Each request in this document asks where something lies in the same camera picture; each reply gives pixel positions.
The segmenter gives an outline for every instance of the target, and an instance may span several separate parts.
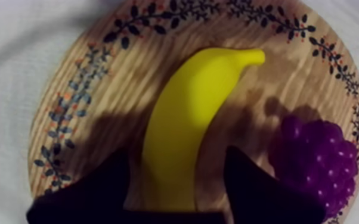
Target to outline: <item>toy banana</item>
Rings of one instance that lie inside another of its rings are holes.
[[[194,170],[203,136],[244,66],[264,61],[260,49],[209,48],[171,77],[154,106],[143,145],[147,210],[195,210]]]

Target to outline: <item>grapes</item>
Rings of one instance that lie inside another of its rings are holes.
[[[281,132],[285,140],[296,139],[302,131],[302,123],[296,116],[288,116],[281,124]]]
[[[281,123],[281,143],[268,158],[280,182],[315,198],[335,216],[348,204],[358,174],[357,148],[344,140],[334,123],[316,120],[306,124],[296,116]]]

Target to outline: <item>wooden plate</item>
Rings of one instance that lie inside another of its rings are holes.
[[[141,208],[140,153],[154,103],[190,55],[213,46],[261,48],[267,61],[244,71],[205,136],[196,169],[199,210],[229,211],[221,179],[227,145],[273,173],[268,143],[289,113],[335,122],[359,148],[357,68],[336,33],[303,3],[127,1],[74,43],[45,89],[29,147],[32,195],[64,188],[128,147],[125,206]],[[331,221],[343,222],[353,201]]]

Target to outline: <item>white tablecloth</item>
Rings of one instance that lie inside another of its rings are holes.
[[[45,83],[75,39],[118,1],[0,0],[0,224],[26,223],[27,144]],[[359,68],[359,1],[304,2],[332,25]],[[359,196],[346,223],[359,223]]]

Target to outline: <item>yellow banana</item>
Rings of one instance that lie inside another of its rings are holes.
[[[171,77],[153,109],[143,145],[147,210],[195,210],[194,170],[203,136],[244,66],[264,61],[260,49],[209,48]]]

